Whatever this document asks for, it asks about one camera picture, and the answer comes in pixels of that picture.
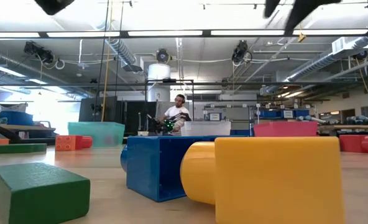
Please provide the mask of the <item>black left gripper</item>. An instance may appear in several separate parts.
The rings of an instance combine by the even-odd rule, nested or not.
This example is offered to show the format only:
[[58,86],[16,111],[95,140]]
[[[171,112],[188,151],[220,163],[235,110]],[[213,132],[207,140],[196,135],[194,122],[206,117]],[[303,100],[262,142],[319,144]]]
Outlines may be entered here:
[[34,0],[35,3],[42,8],[42,10],[53,16],[61,10],[65,9],[75,0]]

